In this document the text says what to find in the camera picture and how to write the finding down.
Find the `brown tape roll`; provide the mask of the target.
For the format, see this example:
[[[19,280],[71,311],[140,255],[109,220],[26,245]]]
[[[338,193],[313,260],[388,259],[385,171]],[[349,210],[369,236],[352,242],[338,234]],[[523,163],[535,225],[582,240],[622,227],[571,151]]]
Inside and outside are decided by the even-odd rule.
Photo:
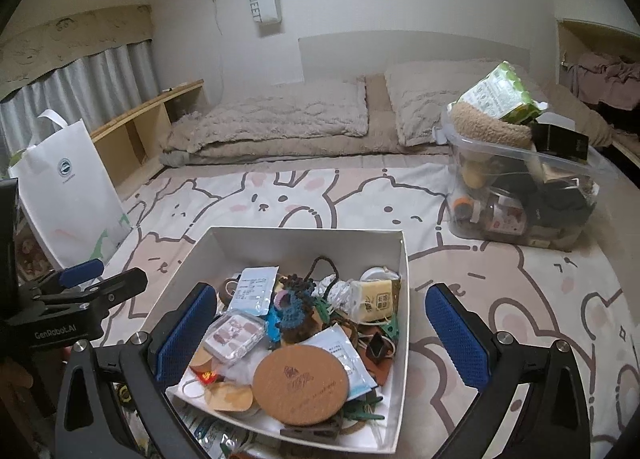
[[[227,278],[218,288],[218,297],[224,306],[228,306],[239,285],[239,276]]]

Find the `white foil sachet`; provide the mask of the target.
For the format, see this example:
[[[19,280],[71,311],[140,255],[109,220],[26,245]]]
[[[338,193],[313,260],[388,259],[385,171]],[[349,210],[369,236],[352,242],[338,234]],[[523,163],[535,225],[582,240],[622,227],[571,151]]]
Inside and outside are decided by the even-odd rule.
[[[253,316],[267,315],[271,296],[277,283],[277,266],[244,268],[235,287],[229,309],[238,309]]]

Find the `round cork coaster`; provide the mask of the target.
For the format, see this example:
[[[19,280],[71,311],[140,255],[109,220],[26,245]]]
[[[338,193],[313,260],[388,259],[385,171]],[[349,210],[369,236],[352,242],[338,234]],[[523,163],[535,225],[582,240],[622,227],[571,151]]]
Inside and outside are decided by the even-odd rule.
[[[295,344],[276,349],[258,364],[252,391],[256,403],[271,418],[309,427],[342,409],[349,381],[343,365],[331,353]]]

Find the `white tote bag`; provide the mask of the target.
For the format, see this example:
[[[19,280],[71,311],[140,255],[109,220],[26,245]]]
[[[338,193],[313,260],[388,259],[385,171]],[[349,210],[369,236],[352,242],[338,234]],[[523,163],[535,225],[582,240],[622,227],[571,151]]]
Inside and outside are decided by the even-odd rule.
[[[131,224],[85,123],[68,123],[53,109],[38,118],[54,132],[36,131],[9,165],[30,228],[57,269],[107,263]]]

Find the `white cardboard box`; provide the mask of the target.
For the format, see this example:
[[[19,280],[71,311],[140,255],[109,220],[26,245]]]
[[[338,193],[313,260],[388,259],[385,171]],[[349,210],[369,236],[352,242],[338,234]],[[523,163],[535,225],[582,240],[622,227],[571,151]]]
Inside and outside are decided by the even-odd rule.
[[[382,387],[383,401],[375,412],[384,417],[334,443],[317,443],[334,453],[390,455],[397,449],[408,375],[410,288],[408,257],[401,231],[349,231],[295,227],[212,227],[186,255],[142,325],[151,331],[162,316],[175,309],[200,281],[219,286],[246,267],[280,267],[298,275],[323,255],[332,260],[343,279],[358,278],[373,266],[385,266],[400,275],[397,311],[399,341],[390,378]]]

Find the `red packet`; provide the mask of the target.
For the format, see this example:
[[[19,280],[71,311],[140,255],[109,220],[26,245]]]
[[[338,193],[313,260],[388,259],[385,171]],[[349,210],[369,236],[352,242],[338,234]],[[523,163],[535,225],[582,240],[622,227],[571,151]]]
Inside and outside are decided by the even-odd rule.
[[[198,381],[200,381],[203,385],[209,385],[222,379],[221,375],[218,375],[216,371],[210,370],[197,371],[195,372],[195,375],[196,378],[198,378]]]

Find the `cartoon animal bed sheet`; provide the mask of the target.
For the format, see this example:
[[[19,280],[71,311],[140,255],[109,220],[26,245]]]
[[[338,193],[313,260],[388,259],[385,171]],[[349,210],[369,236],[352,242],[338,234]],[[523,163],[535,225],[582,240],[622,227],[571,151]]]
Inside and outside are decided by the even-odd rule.
[[[570,343],[584,383],[591,453],[604,457],[639,402],[637,188],[623,180],[608,184],[587,231],[567,251],[454,236],[447,188],[442,164],[215,177],[168,172],[127,201],[134,228],[106,270],[142,268],[149,283],[144,294],[114,309],[103,343],[143,330],[209,228],[401,231],[411,301],[408,375],[398,446],[382,456],[433,456],[473,401],[424,312],[428,287],[446,283],[492,329],[524,344]]]

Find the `press-on nails box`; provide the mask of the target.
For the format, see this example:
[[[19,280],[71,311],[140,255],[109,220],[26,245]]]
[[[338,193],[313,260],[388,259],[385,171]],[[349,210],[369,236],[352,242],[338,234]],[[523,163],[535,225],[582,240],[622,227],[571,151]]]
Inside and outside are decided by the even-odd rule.
[[[203,347],[220,361],[232,365],[265,338],[266,323],[238,309],[220,315],[206,332]]]

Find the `wooden headboard shelf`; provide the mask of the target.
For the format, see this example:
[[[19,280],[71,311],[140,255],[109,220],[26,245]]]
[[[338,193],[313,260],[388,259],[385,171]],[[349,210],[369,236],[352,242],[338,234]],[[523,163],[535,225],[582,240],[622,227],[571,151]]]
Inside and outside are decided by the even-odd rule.
[[[90,134],[120,199],[163,171],[163,142],[182,114],[206,104],[203,86],[203,80],[196,80],[171,88]]]

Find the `blue crochet pouch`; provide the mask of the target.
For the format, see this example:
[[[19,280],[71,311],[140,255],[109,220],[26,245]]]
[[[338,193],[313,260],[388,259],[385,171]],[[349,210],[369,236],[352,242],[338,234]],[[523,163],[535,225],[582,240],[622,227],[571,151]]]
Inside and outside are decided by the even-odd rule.
[[[319,327],[314,319],[314,282],[293,274],[281,277],[279,283],[282,288],[274,295],[266,318],[272,347],[303,342]]]

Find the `grey curtain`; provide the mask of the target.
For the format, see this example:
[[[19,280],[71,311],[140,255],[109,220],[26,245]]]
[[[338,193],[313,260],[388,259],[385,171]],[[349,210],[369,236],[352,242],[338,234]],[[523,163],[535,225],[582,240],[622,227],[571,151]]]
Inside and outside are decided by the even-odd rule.
[[[52,132],[38,120],[47,109],[94,131],[158,94],[150,40],[78,58],[1,101],[1,167],[26,148],[32,134]]]

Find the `small yellow carton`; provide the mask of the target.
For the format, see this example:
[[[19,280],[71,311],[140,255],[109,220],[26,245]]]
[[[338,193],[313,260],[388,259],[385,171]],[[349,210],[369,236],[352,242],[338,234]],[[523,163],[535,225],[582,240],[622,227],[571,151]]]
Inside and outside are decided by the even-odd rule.
[[[349,317],[356,323],[374,323],[392,317],[397,311],[399,281],[354,280],[349,290]]]

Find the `clear plastic storage bin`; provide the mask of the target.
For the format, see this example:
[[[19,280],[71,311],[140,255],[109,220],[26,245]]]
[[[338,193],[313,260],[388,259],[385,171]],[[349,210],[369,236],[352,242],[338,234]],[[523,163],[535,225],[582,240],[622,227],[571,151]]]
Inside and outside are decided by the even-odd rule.
[[[461,238],[570,249],[613,175],[593,148],[581,164],[469,138],[458,130],[450,107],[436,134],[451,149],[448,223]]]

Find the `left beige pillow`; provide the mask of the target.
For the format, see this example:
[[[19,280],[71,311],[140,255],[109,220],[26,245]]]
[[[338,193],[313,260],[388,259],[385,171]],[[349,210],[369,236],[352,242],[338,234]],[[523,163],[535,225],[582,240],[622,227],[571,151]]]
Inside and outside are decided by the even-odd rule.
[[[175,122],[162,147],[190,154],[214,144],[283,138],[362,138],[369,130],[363,79],[263,86],[195,109]]]

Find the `beige pillow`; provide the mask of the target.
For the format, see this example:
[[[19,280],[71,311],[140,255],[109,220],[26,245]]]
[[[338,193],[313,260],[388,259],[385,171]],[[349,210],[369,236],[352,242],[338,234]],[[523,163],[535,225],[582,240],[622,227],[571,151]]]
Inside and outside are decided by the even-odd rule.
[[[451,123],[448,112],[452,105],[500,63],[490,58],[460,62],[431,60],[387,68],[384,77],[390,104],[396,114],[400,144],[410,147],[433,143],[435,130],[442,125],[442,120]],[[526,71],[518,65],[512,66],[535,100],[545,102],[544,94]]]
[[[369,130],[363,79],[263,86],[195,109],[175,122],[162,147],[190,154],[214,144],[283,138],[362,138]]]

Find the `brown fuzzy plush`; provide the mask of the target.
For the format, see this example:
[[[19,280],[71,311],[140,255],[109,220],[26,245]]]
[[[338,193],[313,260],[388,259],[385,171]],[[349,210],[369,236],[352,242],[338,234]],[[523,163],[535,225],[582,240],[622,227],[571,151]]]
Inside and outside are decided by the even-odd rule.
[[[453,104],[448,115],[456,131],[464,138],[521,149],[532,145],[529,127],[491,118],[465,102]]]

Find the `green snack bag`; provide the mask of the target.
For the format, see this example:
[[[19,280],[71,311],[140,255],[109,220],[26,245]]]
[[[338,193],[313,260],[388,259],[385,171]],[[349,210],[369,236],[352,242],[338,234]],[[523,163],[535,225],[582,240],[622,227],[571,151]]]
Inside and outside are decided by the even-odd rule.
[[[527,124],[548,109],[547,102],[535,100],[506,60],[465,91],[457,103],[468,104],[489,118],[511,124]]]

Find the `pile of clothes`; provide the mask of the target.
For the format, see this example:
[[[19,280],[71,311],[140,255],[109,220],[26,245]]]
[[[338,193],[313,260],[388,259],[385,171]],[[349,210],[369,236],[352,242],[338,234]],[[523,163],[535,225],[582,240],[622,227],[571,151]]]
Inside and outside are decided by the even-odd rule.
[[[568,68],[572,93],[587,105],[622,110],[639,105],[639,64],[620,56],[588,52]]]

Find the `right beige pillow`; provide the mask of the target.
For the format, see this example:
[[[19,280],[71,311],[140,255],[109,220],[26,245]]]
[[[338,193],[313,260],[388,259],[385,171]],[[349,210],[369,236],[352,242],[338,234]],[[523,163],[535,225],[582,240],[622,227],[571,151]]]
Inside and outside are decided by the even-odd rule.
[[[460,62],[431,60],[387,68],[384,77],[390,104],[396,114],[400,144],[410,147],[433,143],[435,130],[442,125],[442,120],[451,123],[448,112],[452,105],[500,63],[490,58]],[[526,71],[518,65],[512,66],[535,100],[545,102],[544,94]]]

